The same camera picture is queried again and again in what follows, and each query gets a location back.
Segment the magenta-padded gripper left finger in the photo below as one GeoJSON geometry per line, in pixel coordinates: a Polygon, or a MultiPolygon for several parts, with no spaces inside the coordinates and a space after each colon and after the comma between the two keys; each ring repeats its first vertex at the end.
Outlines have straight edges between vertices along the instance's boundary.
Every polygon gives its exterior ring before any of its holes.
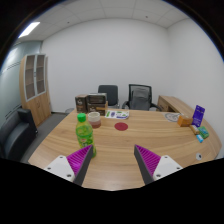
{"type": "Polygon", "coordinates": [[[44,170],[81,186],[92,155],[93,146],[89,145],[69,156],[59,155],[44,170]]]}

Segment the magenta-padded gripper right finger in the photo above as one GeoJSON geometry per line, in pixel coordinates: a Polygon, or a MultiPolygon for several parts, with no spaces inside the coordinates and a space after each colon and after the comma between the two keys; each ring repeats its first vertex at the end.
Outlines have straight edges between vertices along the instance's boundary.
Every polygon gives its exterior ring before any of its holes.
{"type": "Polygon", "coordinates": [[[159,156],[139,145],[134,146],[134,155],[146,185],[182,169],[168,155],[159,156]]]}

